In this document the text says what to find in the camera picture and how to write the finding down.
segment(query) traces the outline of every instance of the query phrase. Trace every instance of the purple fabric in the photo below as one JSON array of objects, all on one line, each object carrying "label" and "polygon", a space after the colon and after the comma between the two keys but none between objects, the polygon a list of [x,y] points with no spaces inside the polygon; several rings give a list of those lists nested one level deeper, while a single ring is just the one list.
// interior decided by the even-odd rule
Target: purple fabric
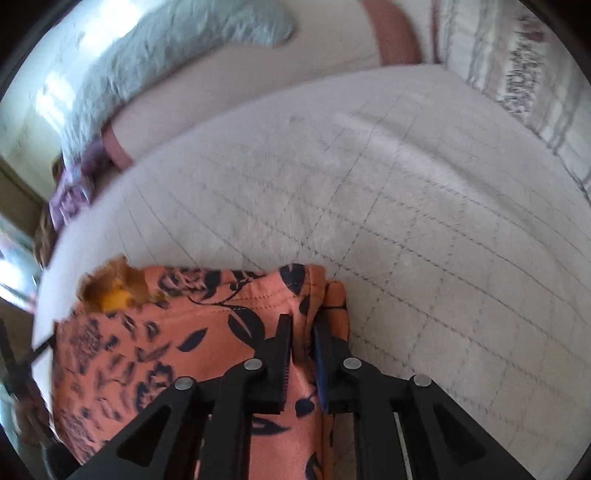
[{"label": "purple fabric", "polygon": [[56,232],[59,233],[64,225],[90,206],[95,189],[92,177],[104,170],[108,162],[102,140],[96,140],[88,146],[79,164],[71,170],[64,170],[49,201]]}]

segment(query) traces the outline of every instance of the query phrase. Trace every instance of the orange fabric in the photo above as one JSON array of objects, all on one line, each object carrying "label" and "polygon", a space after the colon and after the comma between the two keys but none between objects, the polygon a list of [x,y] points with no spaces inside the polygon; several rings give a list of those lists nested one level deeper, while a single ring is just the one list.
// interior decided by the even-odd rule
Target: orange fabric
[{"label": "orange fabric", "polygon": [[253,420],[250,478],[330,479],[332,417],[317,403],[310,332],[326,308],[333,334],[348,337],[343,285],[299,264],[269,274],[151,267],[144,276],[150,295],[165,300],[56,323],[54,423],[74,455],[87,461],[175,378],[216,378],[251,358],[287,313],[287,403],[281,415]]}]

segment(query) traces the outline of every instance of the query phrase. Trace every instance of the grid pattern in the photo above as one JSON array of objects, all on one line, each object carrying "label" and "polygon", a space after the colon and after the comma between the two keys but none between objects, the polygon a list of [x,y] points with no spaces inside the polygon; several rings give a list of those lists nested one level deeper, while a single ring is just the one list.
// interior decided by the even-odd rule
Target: grid pattern
[{"label": "grid pattern", "polygon": [[[565,478],[591,440],[590,236],[571,178],[500,107],[439,67],[381,69],[272,95],[148,156],[62,235],[36,324],[118,253],[324,265],[346,286],[355,354],[431,375],[536,478]],[[352,444],[336,454],[351,477]]]}]

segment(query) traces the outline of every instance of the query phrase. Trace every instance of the orange ruffled fabric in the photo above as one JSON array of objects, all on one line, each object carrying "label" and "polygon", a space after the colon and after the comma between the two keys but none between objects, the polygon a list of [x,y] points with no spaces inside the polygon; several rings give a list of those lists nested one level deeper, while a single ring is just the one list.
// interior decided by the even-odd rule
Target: orange ruffled fabric
[{"label": "orange ruffled fabric", "polygon": [[150,298],[112,313],[79,313],[56,323],[54,424],[85,462],[177,377],[223,375],[293,316],[285,410],[256,415],[251,480],[330,480],[332,416],[320,411],[310,358],[314,317],[349,335],[345,289],[324,268],[291,264],[272,273],[150,267]]}]

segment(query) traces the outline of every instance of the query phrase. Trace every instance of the silver rivet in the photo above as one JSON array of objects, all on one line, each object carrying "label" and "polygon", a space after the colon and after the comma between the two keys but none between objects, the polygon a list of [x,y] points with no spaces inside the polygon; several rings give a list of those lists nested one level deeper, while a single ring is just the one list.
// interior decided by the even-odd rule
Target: silver rivet
[{"label": "silver rivet", "polygon": [[415,375],[413,378],[414,384],[418,387],[428,387],[431,385],[431,377],[425,374]]},{"label": "silver rivet", "polygon": [[359,360],[359,358],[355,358],[354,356],[350,356],[349,358],[345,358],[345,360],[343,360],[343,366],[347,370],[357,370],[358,368],[361,368],[361,360]]},{"label": "silver rivet", "polygon": [[262,362],[258,358],[251,358],[244,362],[244,368],[247,370],[259,370],[262,367]]},{"label": "silver rivet", "polygon": [[188,390],[193,386],[193,379],[190,377],[181,377],[178,378],[177,381],[174,383],[174,388],[177,390]]}]

